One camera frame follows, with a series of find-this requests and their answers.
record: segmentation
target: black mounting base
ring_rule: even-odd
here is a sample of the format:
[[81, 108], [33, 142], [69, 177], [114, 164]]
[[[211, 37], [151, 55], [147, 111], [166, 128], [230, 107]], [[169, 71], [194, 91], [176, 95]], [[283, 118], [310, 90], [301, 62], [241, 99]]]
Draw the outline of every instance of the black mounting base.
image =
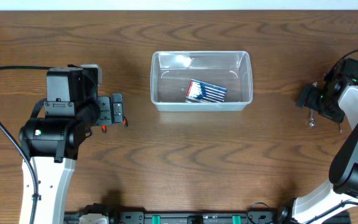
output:
[[[64, 224], [79, 224], [80, 217], [87, 213], [102, 213], [109, 217], [109, 224], [267, 224], [276, 223], [275, 210], [249, 211], [246, 213], [144, 213], [144, 212], [121, 212], [105, 213], [88, 210], [85, 212], [66, 213]], [[324, 222], [325, 224], [351, 224], [350, 214], [341, 212]]]

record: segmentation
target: wood grain surface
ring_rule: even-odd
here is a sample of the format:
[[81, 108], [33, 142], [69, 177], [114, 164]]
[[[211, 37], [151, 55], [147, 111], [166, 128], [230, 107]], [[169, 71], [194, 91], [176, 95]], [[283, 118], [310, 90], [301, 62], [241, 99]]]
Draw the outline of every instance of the wood grain surface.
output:
[[[310, 193], [351, 130], [320, 116], [309, 128], [295, 101], [357, 48], [357, 11], [0, 12], [0, 65], [98, 63], [100, 95], [124, 95], [129, 127], [94, 129], [81, 145], [67, 211], [94, 202], [245, 210]], [[253, 102], [241, 112], [159, 113], [150, 100], [158, 50], [247, 51]], [[0, 120], [13, 135], [46, 97], [45, 74], [0, 72]], [[21, 158], [0, 131], [0, 223], [18, 222], [21, 201]], [[358, 223], [358, 208], [351, 215]]]

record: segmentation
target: green clamp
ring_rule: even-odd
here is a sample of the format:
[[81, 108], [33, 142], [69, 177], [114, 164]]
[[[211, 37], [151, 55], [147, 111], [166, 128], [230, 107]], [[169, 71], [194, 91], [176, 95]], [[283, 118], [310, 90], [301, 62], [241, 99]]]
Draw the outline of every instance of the green clamp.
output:
[[152, 217], [152, 224], [160, 224], [161, 217], [159, 215], [153, 215]]
[[233, 215], [233, 224], [241, 224], [241, 217], [239, 215]]

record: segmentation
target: clear plastic container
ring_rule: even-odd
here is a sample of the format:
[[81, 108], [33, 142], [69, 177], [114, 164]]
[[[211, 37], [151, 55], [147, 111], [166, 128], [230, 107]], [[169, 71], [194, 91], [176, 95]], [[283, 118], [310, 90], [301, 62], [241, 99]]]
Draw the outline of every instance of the clear plastic container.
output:
[[[227, 89], [223, 103], [188, 103], [192, 79]], [[159, 111], [240, 111], [252, 101], [252, 70], [245, 51], [156, 52], [151, 99]]]

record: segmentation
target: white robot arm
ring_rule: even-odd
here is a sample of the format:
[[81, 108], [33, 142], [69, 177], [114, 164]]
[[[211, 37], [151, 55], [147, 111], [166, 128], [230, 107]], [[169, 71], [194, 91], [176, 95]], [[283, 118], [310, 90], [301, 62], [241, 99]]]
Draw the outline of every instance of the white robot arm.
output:
[[322, 90], [305, 88], [301, 104], [339, 123], [346, 115], [353, 131], [331, 164], [329, 180], [283, 207], [277, 218], [282, 223], [320, 224], [358, 205], [358, 61], [340, 60], [325, 80]]
[[[341, 95], [338, 105], [345, 112], [351, 128], [354, 129], [358, 124], [358, 86], [348, 86]], [[299, 223], [306, 223], [315, 216], [345, 201], [358, 202], [358, 198], [348, 194], [337, 194], [334, 191], [334, 184], [327, 180], [310, 194], [297, 198], [294, 201], [292, 218]], [[338, 208], [319, 220], [312, 222], [312, 224], [320, 224], [337, 213], [351, 207], [355, 207], [355, 205], [345, 205]]]
[[[68, 186], [75, 170], [78, 148], [92, 135], [92, 127], [126, 121], [122, 95], [98, 96], [101, 69], [97, 65], [69, 65], [51, 68], [47, 73], [47, 99], [34, 107], [30, 120], [22, 127], [22, 148], [30, 158], [38, 180], [23, 163], [24, 192], [20, 224], [63, 223]], [[45, 106], [45, 118], [38, 118]], [[34, 209], [33, 199], [38, 198]]]

